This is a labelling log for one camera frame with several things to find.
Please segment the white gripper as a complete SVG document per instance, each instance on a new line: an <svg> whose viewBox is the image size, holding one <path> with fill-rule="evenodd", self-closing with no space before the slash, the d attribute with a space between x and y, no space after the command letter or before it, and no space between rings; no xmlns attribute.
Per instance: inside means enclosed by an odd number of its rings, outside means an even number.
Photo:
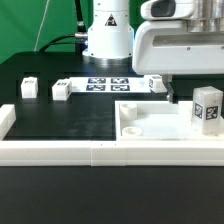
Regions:
<svg viewBox="0 0 224 224"><path fill-rule="evenodd" d="M224 33L189 33L183 20L146 21L135 35L132 67L138 75L163 75L172 103L171 75L224 73Z"/></svg>

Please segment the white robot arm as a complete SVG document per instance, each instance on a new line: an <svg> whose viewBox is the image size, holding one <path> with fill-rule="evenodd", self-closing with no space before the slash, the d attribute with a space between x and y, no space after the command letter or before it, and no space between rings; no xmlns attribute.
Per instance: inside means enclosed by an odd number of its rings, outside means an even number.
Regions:
<svg viewBox="0 0 224 224"><path fill-rule="evenodd" d="M133 29L129 0L93 0L84 58L158 74L169 99L174 75L224 74L224 0L147 0L140 14L144 22Z"/></svg>

